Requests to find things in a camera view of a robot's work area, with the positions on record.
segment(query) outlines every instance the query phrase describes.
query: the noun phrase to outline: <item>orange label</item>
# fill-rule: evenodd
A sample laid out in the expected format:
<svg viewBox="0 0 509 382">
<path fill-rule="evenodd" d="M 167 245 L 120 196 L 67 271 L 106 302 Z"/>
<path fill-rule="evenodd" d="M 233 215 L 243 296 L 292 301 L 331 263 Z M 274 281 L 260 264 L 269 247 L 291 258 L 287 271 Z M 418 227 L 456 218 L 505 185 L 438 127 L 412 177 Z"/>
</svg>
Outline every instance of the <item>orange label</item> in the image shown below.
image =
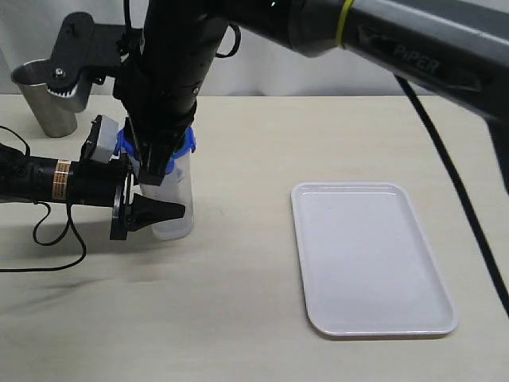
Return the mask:
<svg viewBox="0 0 509 382">
<path fill-rule="evenodd" d="M 53 175 L 52 198 L 56 201 L 64 201 L 67 195 L 67 180 L 71 170 L 70 161 L 59 160 L 56 163 L 55 175 Z"/>
</svg>

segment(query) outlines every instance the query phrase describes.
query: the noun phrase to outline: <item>table surface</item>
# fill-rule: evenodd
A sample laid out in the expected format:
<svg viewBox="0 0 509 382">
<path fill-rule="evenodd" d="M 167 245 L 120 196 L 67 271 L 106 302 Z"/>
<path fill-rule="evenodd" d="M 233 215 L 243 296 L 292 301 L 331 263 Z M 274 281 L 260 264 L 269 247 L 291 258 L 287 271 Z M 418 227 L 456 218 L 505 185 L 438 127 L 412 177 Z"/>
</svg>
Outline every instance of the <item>table surface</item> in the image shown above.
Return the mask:
<svg viewBox="0 0 509 382">
<path fill-rule="evenodd" d="M 76 207 L 84 263 L 0 277 L 0 370 L 10 381 L 506 381 L 509 321 L 457 195 L 408 102 L 371 98 L 202 98 L 192 157 L 196 227 L 175 242 L 149 229 L 108 241 L 111 212 Z M 499 267 L 509 279 L 509 197 L 487 129 L 425 98 Z M 90 121 L 122 120 L 94 96 L 67 138 L 46 138 L 23 98 L 0 96 L 0 123 L 38 156 L 77 159 Z M 2 142 L 21 147 L 8 134 Z M 327 341 L 305 317 L 289 194 L 302 181 L 390 181 L 409 193 L 460 316 L 435 340 Z M 69 237 L 32 242 L 42 207 L 2 206 L 4 267 L 79 254 Z M 41 238 L 58 234 L 58 206 Z"/>
</svg>

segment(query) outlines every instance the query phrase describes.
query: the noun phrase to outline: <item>white tray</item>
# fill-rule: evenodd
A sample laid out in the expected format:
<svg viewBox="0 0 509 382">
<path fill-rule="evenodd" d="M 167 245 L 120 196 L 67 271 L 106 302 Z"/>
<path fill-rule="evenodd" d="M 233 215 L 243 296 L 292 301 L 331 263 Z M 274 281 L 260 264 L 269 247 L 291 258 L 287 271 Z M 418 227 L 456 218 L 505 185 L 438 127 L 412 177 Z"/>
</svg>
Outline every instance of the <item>white tray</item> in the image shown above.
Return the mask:
<svg viewBox="0 0 509 382">
<path fill-rule="evenodd" d="M 309 320 L 334 337 L 441 336 L 457 314 L 405 191 L 302 183 L 293 217 Z"/>
</svg>

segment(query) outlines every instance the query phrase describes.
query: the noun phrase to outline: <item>metal cup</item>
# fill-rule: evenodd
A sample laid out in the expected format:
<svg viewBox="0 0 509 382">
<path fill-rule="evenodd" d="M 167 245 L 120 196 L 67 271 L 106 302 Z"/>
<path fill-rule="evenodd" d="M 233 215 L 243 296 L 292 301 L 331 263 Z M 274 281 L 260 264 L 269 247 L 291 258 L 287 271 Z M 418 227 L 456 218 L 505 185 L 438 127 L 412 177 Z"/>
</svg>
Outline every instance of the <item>metal cup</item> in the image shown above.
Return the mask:
<svg viewBox="0 0 509 382">
<path fill-rule="evenodd" d="M 45 61 L 34 60 L 20 65 L 10 78 L 20 88 L 44 133 L 52 138 L 65 137 L 78 127 L 76 115 L 59 107 L 48 93 L 42 80 Z"/>
</svg>

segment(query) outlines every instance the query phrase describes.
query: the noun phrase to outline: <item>yellow ring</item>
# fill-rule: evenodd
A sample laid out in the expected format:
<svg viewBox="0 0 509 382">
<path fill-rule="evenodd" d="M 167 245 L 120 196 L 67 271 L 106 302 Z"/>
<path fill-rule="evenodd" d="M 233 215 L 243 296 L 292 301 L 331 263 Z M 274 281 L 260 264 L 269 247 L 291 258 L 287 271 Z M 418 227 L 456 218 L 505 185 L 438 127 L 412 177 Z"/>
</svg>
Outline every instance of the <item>yellow ring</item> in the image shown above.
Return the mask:
<svg viewBox="0 0 509 382">
<path fill-rule="evenodd" d="M 352 5 L 355 0 L 345 0 L 343 4 L 343 9 L 341 10 L 340 14 L 340 22 L 337 25 L 337 33 L 336 33 L 336 41 L 338 45 L 341 45 L 344 48 L 343 44 L 343 32 L 344 32 L 344 26 L 347 22 L 347 16 L 348 12 L 350 11 L 350 8 L 352 8 Z"/>
</svg>

